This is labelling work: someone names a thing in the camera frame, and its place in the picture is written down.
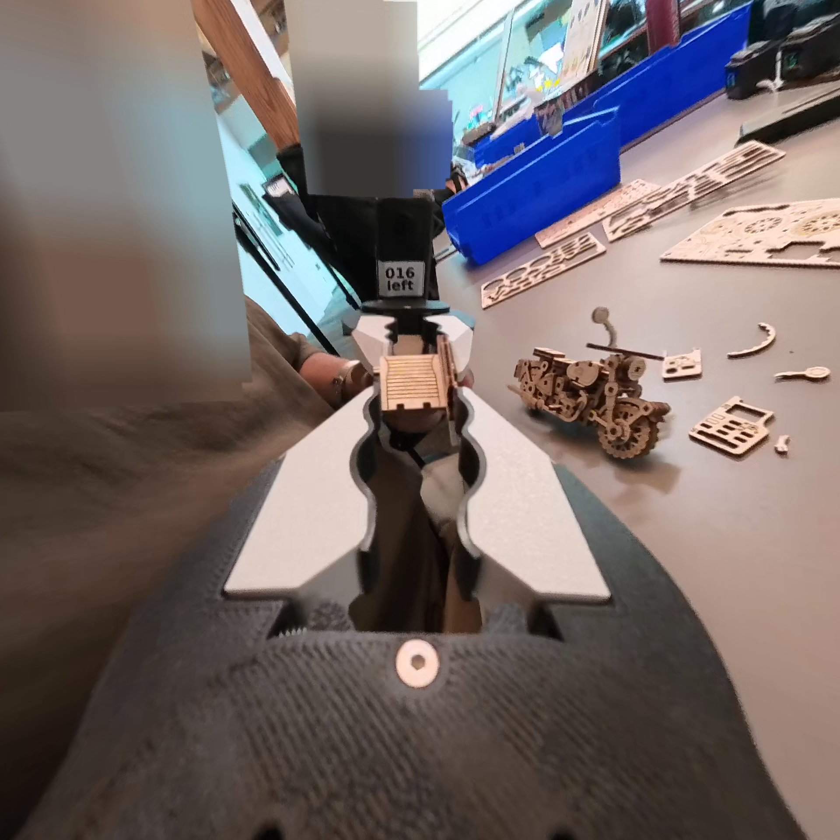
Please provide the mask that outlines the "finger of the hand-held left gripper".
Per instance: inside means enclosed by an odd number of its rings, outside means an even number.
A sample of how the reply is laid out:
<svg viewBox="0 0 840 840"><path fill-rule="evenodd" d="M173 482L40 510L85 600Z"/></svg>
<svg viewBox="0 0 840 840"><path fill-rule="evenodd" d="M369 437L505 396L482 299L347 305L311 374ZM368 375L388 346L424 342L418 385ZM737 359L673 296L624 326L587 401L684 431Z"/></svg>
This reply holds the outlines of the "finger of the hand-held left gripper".
<svg viewBox="0 0 840 840"><path fill-rule="evenodd" d="M459 317L438 317L438 326L448 336L458 385L473 387L475 377L469 368L473 328Z"/></svg>
<svg viewBox="0 0 840 840"><path fill-rule="evenodd" d="M393 355L393 315L363 312L351 332L360 360L372 375L379 375L381 360Z"/></svg>

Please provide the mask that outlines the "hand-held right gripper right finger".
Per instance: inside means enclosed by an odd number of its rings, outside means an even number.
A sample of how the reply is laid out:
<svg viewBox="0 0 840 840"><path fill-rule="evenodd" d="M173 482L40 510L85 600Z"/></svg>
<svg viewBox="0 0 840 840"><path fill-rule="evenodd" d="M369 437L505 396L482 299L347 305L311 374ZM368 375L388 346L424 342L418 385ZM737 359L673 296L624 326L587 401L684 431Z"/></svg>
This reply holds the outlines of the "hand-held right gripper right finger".
<svg viewBox="0 0 840 840"><path fill-rule="evenodd" d="M529 629L552 606L613 597L549 457L475 391L455 390L455 582L483 630L513 613Z"/></svg>

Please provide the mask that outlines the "small wooden slatted model part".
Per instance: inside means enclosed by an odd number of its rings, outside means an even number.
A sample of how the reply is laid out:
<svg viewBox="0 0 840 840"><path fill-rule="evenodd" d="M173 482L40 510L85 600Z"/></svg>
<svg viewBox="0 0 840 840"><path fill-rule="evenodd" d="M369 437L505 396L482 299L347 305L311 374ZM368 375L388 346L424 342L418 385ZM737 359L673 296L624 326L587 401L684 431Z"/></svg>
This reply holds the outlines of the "small wooden slatted model part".
<svg viewBox="0 0 840 840"><path fill-rule="evenodd" d="M434 353L381 357L381 411L396 415L442 411L454 415L455 358L448 336L439 334Z"/></svg>

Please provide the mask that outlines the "person's left forearm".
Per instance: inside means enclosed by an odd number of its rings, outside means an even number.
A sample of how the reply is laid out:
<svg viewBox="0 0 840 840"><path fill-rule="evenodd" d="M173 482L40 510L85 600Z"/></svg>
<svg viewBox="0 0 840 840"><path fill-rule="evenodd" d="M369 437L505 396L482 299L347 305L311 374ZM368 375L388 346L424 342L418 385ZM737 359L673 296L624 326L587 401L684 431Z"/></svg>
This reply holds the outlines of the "person's left forearm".
<svg viewBox="0 0 840 840"><path fill-rule="evenodd" d="M251 381L240 408L261 426L289 432L320 425L341 405L336 385L347 360L326 353L299 333L283 332L256 302L245 298Z"/></svg>

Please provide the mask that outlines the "grey desk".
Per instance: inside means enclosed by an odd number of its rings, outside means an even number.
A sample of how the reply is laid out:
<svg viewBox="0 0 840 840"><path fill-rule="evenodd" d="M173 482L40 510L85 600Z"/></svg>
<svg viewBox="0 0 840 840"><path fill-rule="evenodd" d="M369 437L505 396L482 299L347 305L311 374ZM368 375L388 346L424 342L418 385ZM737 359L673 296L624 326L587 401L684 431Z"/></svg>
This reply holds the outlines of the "grey desk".
<svg viewBox="0 0 840 840"><path fill-rule="evenodd" d="M480 286L540 252L528 239L479 268L459 254L437 268L441 296L476 318L480 396L574 472L666 567L714 638L763 759L810 838L838 838L838 272L664 264L659 257L724 210L838 198L838 121L782 143L782 161L655 226L606 246L559 279L480 309ZM530 417L508 390L534 347L593 358L611 312L618 344L656 354L701 349L699 380L663 382L647 398L672 414L653 454L613 463L576 427ZM727 352L759 343L740 360ZM774 374L821 365L823 382ZM688 432L731 396L771 410L768 438L741 458ZM777 455L778 436L791 436Z"/></svg>

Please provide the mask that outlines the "metal wristwatch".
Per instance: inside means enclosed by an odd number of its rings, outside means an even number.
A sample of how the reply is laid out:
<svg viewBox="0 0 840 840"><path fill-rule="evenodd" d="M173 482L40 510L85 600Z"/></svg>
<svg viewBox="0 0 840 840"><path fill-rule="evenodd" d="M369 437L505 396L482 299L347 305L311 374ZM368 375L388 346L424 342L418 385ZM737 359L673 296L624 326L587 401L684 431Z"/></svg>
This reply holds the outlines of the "metal wristwatch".
<svg viewBox="0 0 840 840"><path fill-rule="evenodd" d="M347 360L336 371L331 380L334 407L339 407L351 399L349 393L354 388L354 377L357 373L360 373L362 378L366 374L363 363L358 360Z"/></svg>

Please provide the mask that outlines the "wooden motorcycle model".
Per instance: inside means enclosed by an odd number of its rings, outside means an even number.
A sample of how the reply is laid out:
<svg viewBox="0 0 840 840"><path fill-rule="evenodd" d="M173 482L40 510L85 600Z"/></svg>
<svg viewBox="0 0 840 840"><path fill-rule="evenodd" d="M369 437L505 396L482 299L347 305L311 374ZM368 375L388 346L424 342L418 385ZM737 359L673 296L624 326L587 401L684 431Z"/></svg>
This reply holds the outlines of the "wooden motorcycle model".
<svg viewBox="0 0 840 840"><path fill-rule="evenodd" d="M607 308L596 308L593 322L610 336L601 360L573 360L564 353L536 348L533 357L517 362L517 383L508 389L533 413L551 413L567 423L594 427L605 453L615 459L633 459L650 453L658 442L659 425L669 404L643 398L640 380L646 360L664 361L662 355L619 349Z"/></svg>

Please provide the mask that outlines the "pinkish wooden puzzle sheet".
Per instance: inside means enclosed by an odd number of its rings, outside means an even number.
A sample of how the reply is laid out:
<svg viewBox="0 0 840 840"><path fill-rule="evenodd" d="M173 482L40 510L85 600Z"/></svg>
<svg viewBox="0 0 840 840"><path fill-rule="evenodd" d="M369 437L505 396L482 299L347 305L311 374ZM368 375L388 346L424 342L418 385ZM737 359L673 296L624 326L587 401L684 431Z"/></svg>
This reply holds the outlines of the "pinkish wooden puzzle sheet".
<svg viewBox="0 0 840 840"><path fill-rule="evenodd" d="M625 207L630 207L645 195L659 189L657 184L636 179L620 184L610 192L534 235L542 249L557 245L602 222Z"/></svg>

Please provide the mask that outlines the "wooden slotted panel piece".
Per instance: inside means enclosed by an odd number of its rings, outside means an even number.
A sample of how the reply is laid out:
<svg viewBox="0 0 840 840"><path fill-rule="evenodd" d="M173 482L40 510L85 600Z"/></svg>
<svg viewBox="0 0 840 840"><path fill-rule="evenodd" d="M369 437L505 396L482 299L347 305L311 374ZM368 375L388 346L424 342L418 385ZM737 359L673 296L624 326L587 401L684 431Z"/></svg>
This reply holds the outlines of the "wooden slotted panel piece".
<svg viewBox="0 0 840 840"><path fill-rule="evenodd" d="M768 425L773 420L773 411L751 405L739 395L733 395L699 420L689 430L688 437L724 455L740 459L768 438Z"/></svg>

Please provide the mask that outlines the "curved wooden piece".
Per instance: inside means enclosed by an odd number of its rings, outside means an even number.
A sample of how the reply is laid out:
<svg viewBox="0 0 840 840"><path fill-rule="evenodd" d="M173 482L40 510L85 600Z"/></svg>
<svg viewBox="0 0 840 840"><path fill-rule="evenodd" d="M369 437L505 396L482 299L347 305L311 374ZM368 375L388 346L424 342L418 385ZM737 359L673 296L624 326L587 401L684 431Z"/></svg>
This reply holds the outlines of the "curved wooden piece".
<svg viewBox="0 0 840 840"><path fill-rule="evenodd" d="M745 350L729 351L727 352L727 359L740 360L748 358L750 356L760 354L761 352L766 351L770 346L772 346L773 343L776 341L775 327L767 322L760 322L758 324L758 329L763 335L763 338L759 343Z"/></svg>

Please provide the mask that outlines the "wide wooden gear puzzle sheet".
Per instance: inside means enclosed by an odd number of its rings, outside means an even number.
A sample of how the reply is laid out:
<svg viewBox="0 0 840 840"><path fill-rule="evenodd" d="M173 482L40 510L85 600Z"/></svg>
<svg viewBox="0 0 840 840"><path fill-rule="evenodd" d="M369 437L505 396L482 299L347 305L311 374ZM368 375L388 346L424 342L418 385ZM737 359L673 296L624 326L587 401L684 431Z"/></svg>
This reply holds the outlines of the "wide wooden gear puzzle sheet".
<svg viewBox="0 0 840 840"><path fill-rule="evenodd" d="M731 208L660 256L670 263L839 268L839 200Z"/></svg>

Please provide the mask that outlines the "long blue plastic bin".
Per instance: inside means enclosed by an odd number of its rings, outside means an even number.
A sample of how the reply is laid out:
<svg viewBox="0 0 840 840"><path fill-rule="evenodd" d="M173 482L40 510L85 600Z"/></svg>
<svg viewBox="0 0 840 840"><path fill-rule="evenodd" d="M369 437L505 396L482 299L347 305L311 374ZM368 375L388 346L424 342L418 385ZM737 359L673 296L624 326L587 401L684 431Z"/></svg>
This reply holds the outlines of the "long blue plastic bin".
<svg viewBox="0 0 840 840"><path fill-rule="evenodd" d="M617 109L622 146L693 109L725 87L730 57L746 45L749 4L692 30L590 97L591 110Z"/></svg>

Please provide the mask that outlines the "maroon bottle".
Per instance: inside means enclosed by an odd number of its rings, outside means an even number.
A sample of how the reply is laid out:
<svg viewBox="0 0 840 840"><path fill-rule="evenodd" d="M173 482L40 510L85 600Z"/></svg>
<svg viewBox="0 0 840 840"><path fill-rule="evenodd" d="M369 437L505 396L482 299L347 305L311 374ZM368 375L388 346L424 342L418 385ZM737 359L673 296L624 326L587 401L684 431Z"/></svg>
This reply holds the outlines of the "maroon bottle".
<svg viewBox="0 0 840 840"><path fill-rule="evenodd" d="M679 1L644 1L648 54L679 44L681 38Z"/></svg>

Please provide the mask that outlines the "black device case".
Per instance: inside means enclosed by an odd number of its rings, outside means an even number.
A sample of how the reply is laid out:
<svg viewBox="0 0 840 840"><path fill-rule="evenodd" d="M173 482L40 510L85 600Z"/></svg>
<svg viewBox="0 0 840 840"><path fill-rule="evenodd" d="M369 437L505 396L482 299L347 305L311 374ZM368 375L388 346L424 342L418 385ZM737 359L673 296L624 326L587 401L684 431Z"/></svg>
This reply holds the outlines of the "black device case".
<svg viewBox="0 0 840 840"><path fill-rule="evenodd" d="M839 62L839 14L814 18L793 29L780 45L780 79L810 80Z"/></svg>
<svg viewBox="0 0 840 840"><path fill-rule="evenodd" d="M749 98L760 82L774 79L780 46L779 40L758 41L734 53L724 67L726 96L731 100Z"/></svg>

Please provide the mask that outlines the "flat black tray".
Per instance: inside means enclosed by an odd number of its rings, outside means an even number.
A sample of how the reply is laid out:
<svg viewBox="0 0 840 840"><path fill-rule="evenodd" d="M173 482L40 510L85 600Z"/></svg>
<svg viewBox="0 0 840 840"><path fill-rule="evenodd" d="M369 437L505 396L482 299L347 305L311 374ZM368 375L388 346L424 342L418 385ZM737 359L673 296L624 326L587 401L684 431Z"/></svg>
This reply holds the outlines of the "flat black tray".
<svg viewBox="0 0 840 840"><path fill-rule="evenodd" d="M772 144L817 128L839 118L839 92L776 108L761 118L742 124L735 145L758 141Z"/></svg>

